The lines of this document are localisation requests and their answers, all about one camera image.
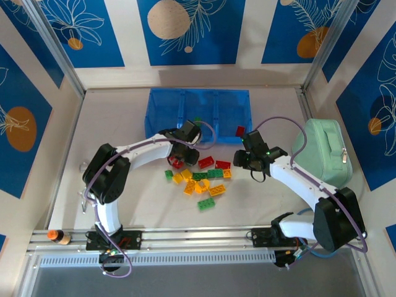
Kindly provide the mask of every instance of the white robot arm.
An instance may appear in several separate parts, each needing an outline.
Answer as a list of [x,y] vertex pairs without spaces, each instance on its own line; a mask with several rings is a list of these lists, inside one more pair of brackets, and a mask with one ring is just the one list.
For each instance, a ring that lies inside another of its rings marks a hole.
[[337,198],[350,213],[359,230],[364,233],[365,226],[355,193],[349,188],[335,187],[317,179],[296,163],[291,165],[291,158],[278,148],[269,149],[255,130],[242,136],[245,150],[238,150],[234,155],[234,166],[247,170],[260,171],[288,186],[312,208],[314,215],[299,216],[284,213],[271,222],[270,236],[265,234],[263,246],[274,244],[282,246],[282,241],[290,243],[290,238],[306,238],[318,241],[326,250],[333,252],[355,239],[358,235],[346,215],[340,210],[336,201],[326,194],[324,189]]
[[[199,127],[189,121],[180,129],[161,131],[149,141],[145,140],[128,146],[134,148],[114,161],[111,171],[105,170],[100,175],[94,182],[90,195],[98,202],[99,219],[110,236],[120,238],[119,233],[122,231],[122,225],[118,218],[117,198],[124,189],[128,172],[152,160],[169,156],[184,160],[188,165],[194,165],[199,158],[198,151],[170,139],[176,138],[194,144],[199,140],[199,137]],[[274,219],[270,230],[268,230],[272,238],[266,243],[267,247],[282,246],[284,239],[299,237],[317,240],[326,250],[334,251],[357,236],[356,231],[344,214],[339,211],[336,203],[321,191],[324,187],[342,202],[359,225],[360,230],[365,232],[356,196],[352,190],[348,188],[336,189],[315,178],[298,165],[294,164],[291,167],[291,160],[287,153],[278,147],[269,149],[258,131],[243,135],[242,140],[246,150],[238,150],[235,153],[234,166],[251,171],[261,171],[264,179],[267,175],[279,180],[304,199],[315,211],[314,215],[304,216],[285,213]],[[108,144],[103,145],[84,173],[84,182],[89,184],[105,161],[128,147],[113,148]],[[295,168],[321,184],[322,188],[318,189],[298,174]]]

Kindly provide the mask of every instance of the white wall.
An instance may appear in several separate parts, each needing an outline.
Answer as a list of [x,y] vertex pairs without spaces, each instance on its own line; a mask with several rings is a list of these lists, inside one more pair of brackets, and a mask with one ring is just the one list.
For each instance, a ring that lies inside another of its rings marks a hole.
[[321,73],[309,90],[316,117],[336,119],[343,128],[354,170],[348,187],[356,192],[359,199],[369,235],[368,257],[381,288],[381,296],[395,296],[396,253],[387,238],[385,227],[396,223],[396,180],[369,191],[335,102],[395,21],[395,0],[381,0],[329,84]]
[[235,65],[151,67],[137,1],[105,0],[125,67],[76,71],[86,88],[301,85],[310,63],[261,64],[278,1],[246,0]]
[[0,258],[0,296],[9,296],[19,276],[32,230],[45,218],[56,189],[80,98],[66,79],[60,89],[55,86],[1,9],[0,28],[0,44],[53,107],[23,197],[16,199],[0,191],[0,234],[8,238]]

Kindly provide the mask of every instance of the green lego brick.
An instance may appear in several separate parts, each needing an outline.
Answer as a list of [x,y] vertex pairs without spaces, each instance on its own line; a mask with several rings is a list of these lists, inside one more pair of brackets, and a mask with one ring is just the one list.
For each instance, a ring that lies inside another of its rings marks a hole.
[[194,172],[192,173],[192,179],[195,181],[200,181],[201,179],[208,178],[208,174],[206,172]]
[[201,122],[201,121],[202,121],[202,119],[200,117],[198,117],[198,116],[194,119],[194,122]]
[[222,178],[223,170],[222,169],[212,169],[208,170],[208,179],[210,178]]
[[202,200],[198,202],[199,210],[211,209],[216,205],[213,198],[208,198],[206,200]]
[[173,177],[173,172],[171,170],[166,170],[165,171],[165,177],[167,180],[171,181]]

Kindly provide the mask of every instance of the gray floor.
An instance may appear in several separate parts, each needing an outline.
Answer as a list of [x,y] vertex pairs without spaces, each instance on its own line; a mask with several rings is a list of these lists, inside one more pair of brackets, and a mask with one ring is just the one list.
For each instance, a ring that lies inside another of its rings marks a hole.
[[290,271],[273,264],[134,267],[125,279],[97,267],[41,268],[32,296],[240,297],[365,296],[349,250],[305,257]]

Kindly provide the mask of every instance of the lego brick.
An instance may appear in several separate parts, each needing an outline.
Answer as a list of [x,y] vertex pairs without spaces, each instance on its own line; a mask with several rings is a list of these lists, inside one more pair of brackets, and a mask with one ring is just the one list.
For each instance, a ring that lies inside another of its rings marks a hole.
[[175,167],[176,169],[182,168],[184,163],[182,161],[176,160],[173,162],[172,166]]
[[198,161],[198,166],[200,169],[204,169],[206,167],[209,167],[215,163],[215,160],[213,160],[212,156],[209,156],[207,158],[204,158],[202,160]]
[[201,181],[198,181],[195,185],[196,188],[196,192],[198,194],[202,194],[203,192],[206,192],[209,190],[210,187],[210,181],[208,181],[207,179],[203,179]]
[[180,173],[174,175],[174,176],[172,177],[172,179],[173,179],[173,181],[174,181],[176,184],[179,184],[179,183],[181,183],[181,182],[183,181],[183,177],[181,176]]
[[208,170],[208,179],[210,178],[222,178],[223,170],[222,169],[212,169]]
[[191,196],[192,192],[194,192],[195,186],[196,186],[196,181],[192,181],[192,180],[189,181],[187,183],[186,188],[184,189],[184,193]]
[[198,202],[199,210],[211,209],[216,205],[213,198],[208,198],[206,200],[202,200]]
[[181,172],[181,176],[185,181],[189,181],[192,178],[192,173],[188,169],[185,169]]
[[223,177],[224,178],[231,178],[232,177],[231,169],[223,169]]
[[225,191],[226,191],[225,186],[221,184],[217,187],[211,187],[209,189],[209,194],[213,197],[213,196],[223,194],[223,193],[225,193]]
[[165,171],[165,177],[167,180],[171,181],[173,177],[173,172],[171,170],[166,170]]
[[192,174],[192,179],[195,181],[200,181],[201,179],[208,178],[207,172],[194,172]]
[[200,123],[195,123],[195,122],[201,122],[201,121],[202,121],[202,119],[198,116],[196,118],[194,118],[194,124],[197,125],[198,127],[200,127]]
[[224,162],[224,161],[216,161],[215,165],[216,169],[230,169],[231,168],[231,163],[230,162]]
[[177,160],[175,157],[168,157],[168,163],[176,169],[180,169],[184,165],[184,162]]
[[236,128],[235,136],[241,137],[244,133],[245,133],[245,127],[238,126],[238,128]]

